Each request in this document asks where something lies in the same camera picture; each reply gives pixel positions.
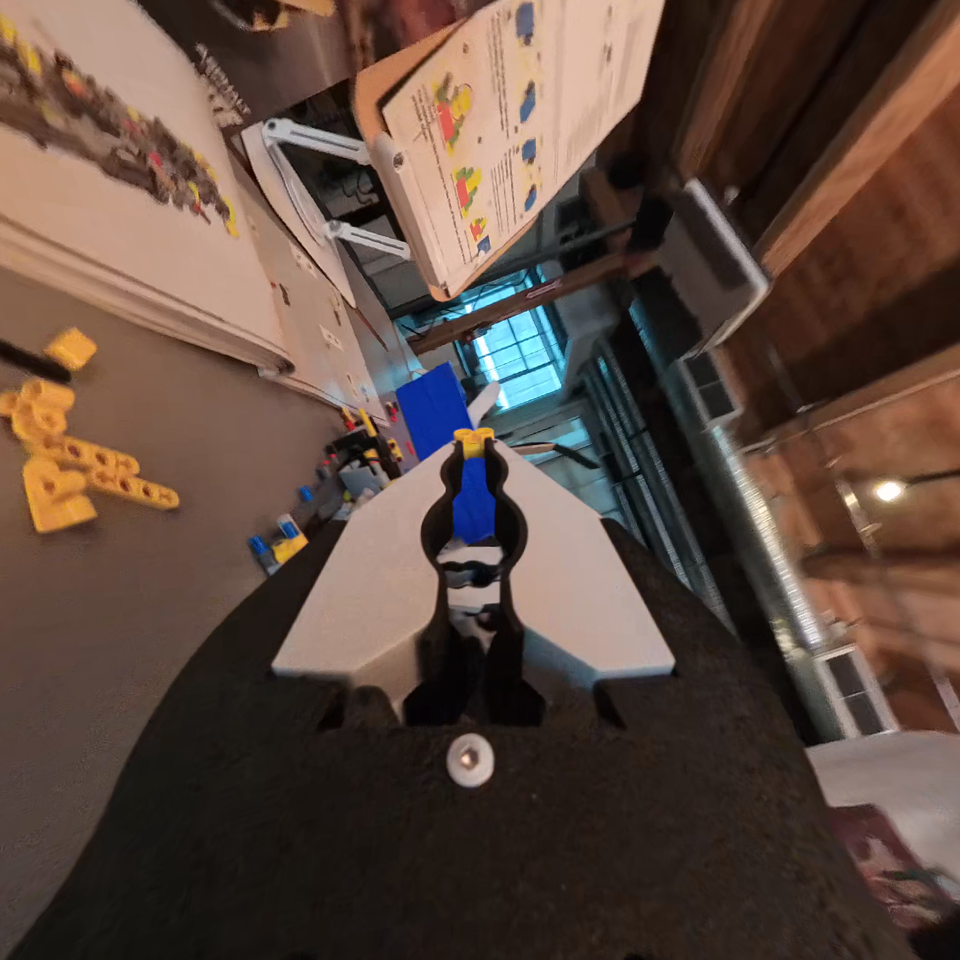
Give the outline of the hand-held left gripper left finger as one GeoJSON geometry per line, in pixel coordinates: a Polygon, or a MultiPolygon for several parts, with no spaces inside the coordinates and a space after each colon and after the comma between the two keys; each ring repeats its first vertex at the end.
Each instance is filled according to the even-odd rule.
{"type": "Polygon", "coordinates": [[[445,444],[355,510],[272,663],[279,677],[382,690],[394,707],[421,681],[417,641],[437,605],[422,526],[447,492],[445,444]]]}

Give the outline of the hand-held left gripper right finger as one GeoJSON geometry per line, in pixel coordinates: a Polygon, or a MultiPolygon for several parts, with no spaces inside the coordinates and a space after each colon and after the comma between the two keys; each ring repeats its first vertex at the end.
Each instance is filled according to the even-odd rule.
{"type": "Polygon", "coordinates": [[[669,676],[675,656],[602,516],[501,440],[493,449],[507,469],[503,494],[526,525],[509,573],[524,679],[551,700],[602,681],[669,676]]]}

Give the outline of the partly built lego car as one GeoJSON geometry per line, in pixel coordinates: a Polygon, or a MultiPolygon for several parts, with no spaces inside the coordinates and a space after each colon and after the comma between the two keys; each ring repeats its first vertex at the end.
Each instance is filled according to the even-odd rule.
{"type": "Polygon", "coordinates": [[[403,451],[363,408],[340,408],[342,432],[323,449],[314,480],[297,489],[294,509],[277,518],[271,537],[253,536],[248,550],[265,575],[277,573],[330,522],[351,514],[403,474],[403,451]]]}

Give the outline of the pile of yellow lego pieces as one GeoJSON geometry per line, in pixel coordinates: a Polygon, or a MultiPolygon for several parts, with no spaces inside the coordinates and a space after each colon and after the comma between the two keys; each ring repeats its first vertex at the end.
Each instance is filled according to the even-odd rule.
{"type": "Polygon", "coordinates": [[[94,521],[91,493],[156,511],[179,509],[178,493],[142,477],[131,454],[67,433],[75,401],[74,390],[41,378],[1,395],[2,418],[26,453],[21,477],[34,531],[52,534],[94,521]]]}

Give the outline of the yellow lego connector piece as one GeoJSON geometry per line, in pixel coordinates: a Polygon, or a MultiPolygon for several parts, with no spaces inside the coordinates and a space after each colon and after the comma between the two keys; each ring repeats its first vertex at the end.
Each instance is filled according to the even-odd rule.
{"type": "Polygon", "coordinates": [[[43,349],[43,355],[74,374],[97,354],[98,345],[77,327],[58,333],[43,349]]]}

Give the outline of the black lego beams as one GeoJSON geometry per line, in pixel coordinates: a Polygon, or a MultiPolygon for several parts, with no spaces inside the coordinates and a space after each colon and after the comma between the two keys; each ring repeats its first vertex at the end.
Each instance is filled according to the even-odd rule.
{"type": "Polygon", "coordinates": [[[72,381],[71,371],[49,356],[30,352],[3,339],[0,348],[3,365],[59,385],[68,385],[72,381]]]}

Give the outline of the open lego instruction booklet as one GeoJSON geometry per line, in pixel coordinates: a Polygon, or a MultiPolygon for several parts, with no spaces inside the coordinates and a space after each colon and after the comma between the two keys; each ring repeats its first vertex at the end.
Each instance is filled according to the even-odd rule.
{"type": "Polygon", "coordinates": [[[2,2],[2,266],[283,376],[274,288],[208,95],[135,2],[2,2]]]}

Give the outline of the black lego set box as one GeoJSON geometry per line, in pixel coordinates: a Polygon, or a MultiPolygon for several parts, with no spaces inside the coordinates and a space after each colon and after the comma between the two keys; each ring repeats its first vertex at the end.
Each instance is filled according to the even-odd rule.
{"type": "Polygon", "coordinates": [[[186,55],[215,119],[234,133],[349,78],[347,29],[334,2],[140,1],[186,55]]]}

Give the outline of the blue plastic bin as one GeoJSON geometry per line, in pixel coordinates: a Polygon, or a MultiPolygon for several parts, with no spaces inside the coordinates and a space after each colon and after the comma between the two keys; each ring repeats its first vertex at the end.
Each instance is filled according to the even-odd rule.
{"type": "MultiPolygon", "coordinates": [[[[450,363],[443,363],[396,391],[415,454],[420,462],[452,444],[454,432],[471,429],[463,388],[450,363]]],[[[481,458],[464,461],[461,490],[453,501],[453,536],[467,545],[495,534],[495,499],[481,458]]]]}

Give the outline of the white ceiling-mounted device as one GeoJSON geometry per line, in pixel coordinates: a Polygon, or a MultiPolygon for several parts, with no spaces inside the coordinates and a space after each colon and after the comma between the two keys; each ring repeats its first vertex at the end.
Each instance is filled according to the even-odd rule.
{"type": "Polygon", "coordinates": [[[669,202],[660,268],[697,324],[698,350],[711,351],[756,312],[773,281],[699,178],[690,178],[669,202]]]}

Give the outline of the white folding stand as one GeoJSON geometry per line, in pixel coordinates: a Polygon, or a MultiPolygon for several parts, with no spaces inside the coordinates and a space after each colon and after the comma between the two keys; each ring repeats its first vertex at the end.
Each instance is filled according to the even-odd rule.
{"type": "Polygon", "coordinates": [[[411,249],[402,240],[344,221],[328,220],[283,151],[285,146],[294,146],[373,168],[365,141],[286,118],[270,118],[249,126],[240,138],[258,186],[271,208],[349,305],[356,305],[355,295],[345,272],[339,242],[369,248],[402,261],[412,260],[411,249]]]}

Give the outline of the wooden clipboard with instruction sheet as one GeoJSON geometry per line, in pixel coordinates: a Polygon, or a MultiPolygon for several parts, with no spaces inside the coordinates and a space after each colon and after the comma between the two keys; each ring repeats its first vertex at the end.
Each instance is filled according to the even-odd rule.
{"type": "Polygon", "coordinates": [[[434,300],[527,233],[642,100],[665,6],[488,2],[357,73],[358,130],[434,300]]]}

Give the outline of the silver air duct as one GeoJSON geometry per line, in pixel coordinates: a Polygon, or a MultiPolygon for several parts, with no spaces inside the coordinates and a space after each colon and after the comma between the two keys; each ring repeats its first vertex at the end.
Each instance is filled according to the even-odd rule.
{"type": "Polygon", "coordinates": [[[699,436],[704,484],[721,516],[776,644],[786,657],[826,649],[820,618],[801,584],[772,508],[724,427],[699,436]]]}

